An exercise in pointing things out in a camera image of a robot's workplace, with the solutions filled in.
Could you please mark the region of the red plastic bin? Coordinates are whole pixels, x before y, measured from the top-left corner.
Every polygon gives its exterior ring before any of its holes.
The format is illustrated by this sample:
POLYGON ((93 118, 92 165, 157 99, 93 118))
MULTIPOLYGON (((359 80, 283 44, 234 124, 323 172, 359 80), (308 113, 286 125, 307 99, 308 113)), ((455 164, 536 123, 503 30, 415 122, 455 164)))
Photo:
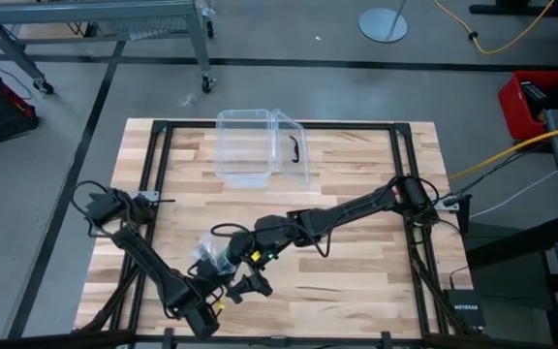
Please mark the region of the red plastic bin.
POLYGON ((546 96, 544 110, 558 109, 558 71, 515 71, 499 90, 498 99, 511 137, 517 141, 532 139, 545 133, 545 117, 535 119, 521 90, 522 81, 531 81, 546 96))

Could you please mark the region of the clear plastic storage container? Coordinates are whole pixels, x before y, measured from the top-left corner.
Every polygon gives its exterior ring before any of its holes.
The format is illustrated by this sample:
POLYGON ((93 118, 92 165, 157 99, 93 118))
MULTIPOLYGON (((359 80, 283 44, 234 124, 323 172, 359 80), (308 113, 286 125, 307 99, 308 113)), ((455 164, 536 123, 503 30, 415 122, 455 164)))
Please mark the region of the clear plastic storage container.
POLYGON ((227 110, 216 117, 214 172, 234 189, 262 189, 273 160, 273 115, 268 110, 227 110))

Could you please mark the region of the clear plastic zip bag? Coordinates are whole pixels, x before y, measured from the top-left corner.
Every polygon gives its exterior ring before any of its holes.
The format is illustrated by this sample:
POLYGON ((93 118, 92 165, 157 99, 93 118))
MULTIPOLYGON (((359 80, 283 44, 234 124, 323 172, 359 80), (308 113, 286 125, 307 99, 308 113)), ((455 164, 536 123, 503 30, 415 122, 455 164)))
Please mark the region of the clear plastic zip bag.
POLYGON ((192 257, 195 262, 198 259, 211 260, 216 267, 216 276, 233 275, 237 271, 236 262, 229 259, 228 246, 211 234, 205 234, 199 239, 192 257))

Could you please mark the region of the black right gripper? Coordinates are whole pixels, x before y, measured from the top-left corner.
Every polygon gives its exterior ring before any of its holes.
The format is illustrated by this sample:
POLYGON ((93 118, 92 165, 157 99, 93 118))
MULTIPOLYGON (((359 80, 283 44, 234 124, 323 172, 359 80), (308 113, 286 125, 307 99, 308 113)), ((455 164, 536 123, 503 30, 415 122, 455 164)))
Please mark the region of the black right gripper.
MULTIPOLYGON (((292 228, 287 217, 268 215, 256 221, 253 231, 235 233, 230 239, 225 255, 233 265, 265 265, 288 246, 291 233, 292 228)), ((243 275, 227 289, 226 296, 239 304, 243 302, 244 294, 258 293, 268 297, 272 292, 267 279, 259 273, 254 273, 249 276, 243 275)))

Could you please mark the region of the grey metal cart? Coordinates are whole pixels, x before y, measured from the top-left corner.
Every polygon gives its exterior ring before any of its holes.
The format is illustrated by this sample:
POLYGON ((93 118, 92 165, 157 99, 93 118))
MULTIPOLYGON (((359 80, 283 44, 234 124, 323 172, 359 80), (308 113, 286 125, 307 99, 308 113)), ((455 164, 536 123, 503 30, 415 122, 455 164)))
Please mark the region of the grey metal cart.
POLYGON ((53 87, 25 53, 28 45, 187 38, 209 93, 216 83, 206 47, 215 37, 212 13, 196 0, 0 0, 0 50, 48 95, 53 87))

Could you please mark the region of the black stand base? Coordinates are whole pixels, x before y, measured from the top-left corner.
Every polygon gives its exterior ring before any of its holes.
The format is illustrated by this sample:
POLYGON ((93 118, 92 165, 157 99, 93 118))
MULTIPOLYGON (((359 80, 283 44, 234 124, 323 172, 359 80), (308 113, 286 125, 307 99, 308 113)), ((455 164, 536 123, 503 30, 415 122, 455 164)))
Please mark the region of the black stand base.
POLYGON ((509 43, 500 48, 486 50, 481 47, 478 42, 478 33, 465 27, 468 32, 468 39, 474 45, 478 52, 487 55, 502 53, 504 50, 511 48, 521 39, 529 34, 529 32, 537 27, 544 18, 553 17, 558 21, 558 0, 547 0, 545 5, 530 5, 532 0, 494 0, 493 5, 475 4, 469 6, 471 15, 487 15, 487 16, 531 16, 533 19, 530 24, 517 34, 509 43))

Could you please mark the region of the round grey base stand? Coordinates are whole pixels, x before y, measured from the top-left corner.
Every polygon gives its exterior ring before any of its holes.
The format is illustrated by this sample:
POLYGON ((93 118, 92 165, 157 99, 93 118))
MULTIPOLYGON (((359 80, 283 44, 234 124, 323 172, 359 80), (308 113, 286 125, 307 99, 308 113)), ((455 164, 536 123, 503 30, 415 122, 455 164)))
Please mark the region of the round grey base stand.
POLYGON ((363 12, 358 19, 360 32, 378 43, 394 43, 408 33, 408 24, 402 15, 407 0, 400 0, 397 10, 372 8, 363 12))

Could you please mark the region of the black Netgear network switch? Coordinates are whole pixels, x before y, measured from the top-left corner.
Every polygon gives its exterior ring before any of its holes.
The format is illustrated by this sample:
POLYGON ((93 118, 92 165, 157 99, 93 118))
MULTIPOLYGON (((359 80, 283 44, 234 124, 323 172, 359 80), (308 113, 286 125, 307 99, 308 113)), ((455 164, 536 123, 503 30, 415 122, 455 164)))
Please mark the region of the black Netgear network switch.
POLYGON ((481 299, 474 290, 446 290, 445 295, 456 314, 461 317, 468 326, 481 330, 485 327, 481 299))

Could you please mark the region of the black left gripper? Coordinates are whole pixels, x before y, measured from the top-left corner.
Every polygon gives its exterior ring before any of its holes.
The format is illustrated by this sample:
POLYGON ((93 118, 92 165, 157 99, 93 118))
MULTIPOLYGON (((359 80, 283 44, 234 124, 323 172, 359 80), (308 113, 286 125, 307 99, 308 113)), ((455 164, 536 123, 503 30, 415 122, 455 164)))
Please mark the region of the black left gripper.
POLYGON ((226 308, 222 301, 226 292, 226 277, 216 276, 216 267, 209 259, 198 259, 185 276, 191 295, 184 305, 184 317, 217 318, 226 308))

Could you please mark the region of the black box with label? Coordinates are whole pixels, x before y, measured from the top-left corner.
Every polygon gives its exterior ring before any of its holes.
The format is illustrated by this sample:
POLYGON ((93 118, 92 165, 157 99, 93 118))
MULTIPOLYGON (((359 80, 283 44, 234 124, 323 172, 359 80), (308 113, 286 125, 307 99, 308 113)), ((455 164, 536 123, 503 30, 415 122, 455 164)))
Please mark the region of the black box with label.
POLYGON ((540 119, 547 102, 547 96, 531 81, 522 81, 520 87, 526 98, 530 113, 535 119, 540 119))

